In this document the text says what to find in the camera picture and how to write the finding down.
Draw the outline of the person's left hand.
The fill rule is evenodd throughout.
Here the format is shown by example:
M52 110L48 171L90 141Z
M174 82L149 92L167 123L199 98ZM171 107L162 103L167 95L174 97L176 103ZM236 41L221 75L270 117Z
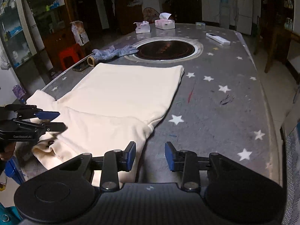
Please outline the person's left hand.
M16 147L16 142L10 143L5 147L4 151L0 153L0 158L2 161L8 161L14 154Z

